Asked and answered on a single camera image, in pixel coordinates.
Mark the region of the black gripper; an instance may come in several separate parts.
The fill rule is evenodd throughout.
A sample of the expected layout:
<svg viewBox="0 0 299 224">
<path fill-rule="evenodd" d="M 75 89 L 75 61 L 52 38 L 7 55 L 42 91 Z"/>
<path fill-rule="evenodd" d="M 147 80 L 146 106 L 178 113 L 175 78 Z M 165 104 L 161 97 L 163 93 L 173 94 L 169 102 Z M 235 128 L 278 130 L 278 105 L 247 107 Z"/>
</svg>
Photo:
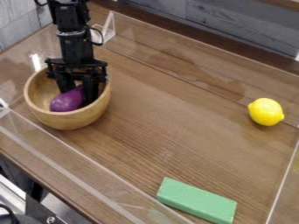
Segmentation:
<svg viewBox="0 0 299 224">
<path fill-rule="evenodd" d="M 59 89 L 63 93 L 75 87 L 75 81 L 83 80 L 84 103 L 90 105 L 99 98 L 99 83 L 108 79 L 106 61 L 94 59 L 88 63 L 71 64 L 63 59 L 44 60 L 47 64 L 47 75 L 56 80 Z"/>
</svg>

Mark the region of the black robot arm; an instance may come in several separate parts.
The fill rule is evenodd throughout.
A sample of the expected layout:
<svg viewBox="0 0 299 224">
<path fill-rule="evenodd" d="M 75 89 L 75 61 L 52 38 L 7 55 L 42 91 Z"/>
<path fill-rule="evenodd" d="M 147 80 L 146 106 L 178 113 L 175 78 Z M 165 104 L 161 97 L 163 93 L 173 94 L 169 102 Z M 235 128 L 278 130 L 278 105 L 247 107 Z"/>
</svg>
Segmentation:
<svg viewBox="0 0 299 224">
<path fill-rule="evenodd" d="M 82 82 L 83 103 L 90 105 L 99 98 L 100 84 L 107 81 L 108 63 L 95 58 L 94 46 L 104 41 L 92 40 L 92 31 L 102 36 L 99 29 L 90 25 L 88 0 L 46 0 L 39 6 L 47 6 L 51 20 L 56 25 L 60 41 L 60 58 L 47 58 L 47 75 L 56 80 L 63 94 L 72 91 L 75 81 Z"/>
</svg>

